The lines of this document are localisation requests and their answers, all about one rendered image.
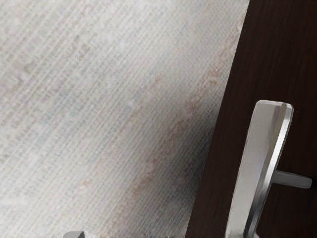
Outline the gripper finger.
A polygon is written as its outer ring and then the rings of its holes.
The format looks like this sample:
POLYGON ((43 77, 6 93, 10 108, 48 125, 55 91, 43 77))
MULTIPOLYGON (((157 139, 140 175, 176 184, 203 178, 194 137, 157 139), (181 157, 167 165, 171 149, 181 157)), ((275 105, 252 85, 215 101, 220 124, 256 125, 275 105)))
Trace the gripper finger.
POLYGON ((85 238, 84 231, 68 231, 62 238, 85 238))

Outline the dark brown wooden drawer cabinet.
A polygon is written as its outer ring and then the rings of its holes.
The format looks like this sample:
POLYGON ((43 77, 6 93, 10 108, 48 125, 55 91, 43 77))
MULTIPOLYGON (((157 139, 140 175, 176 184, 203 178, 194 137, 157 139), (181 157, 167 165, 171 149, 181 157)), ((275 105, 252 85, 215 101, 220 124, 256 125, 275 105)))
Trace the dark brown wooden drawer cabinet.
POLYGON ((278 169, 309 189, 271 186, 259 238, 317 238, 317 0, 250 0, 185 238, 224 238, 252 112, 289 103, 278 169))

